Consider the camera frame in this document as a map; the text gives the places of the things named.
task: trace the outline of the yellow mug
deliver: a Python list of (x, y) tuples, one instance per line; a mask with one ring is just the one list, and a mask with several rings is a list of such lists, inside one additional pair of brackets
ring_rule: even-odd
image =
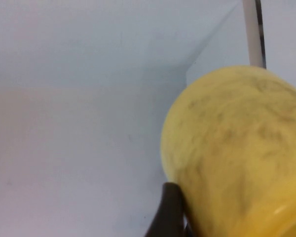
[(296, 89), (257, 67), (204, 75), (161, 137), (196, 237), (296, 237)]

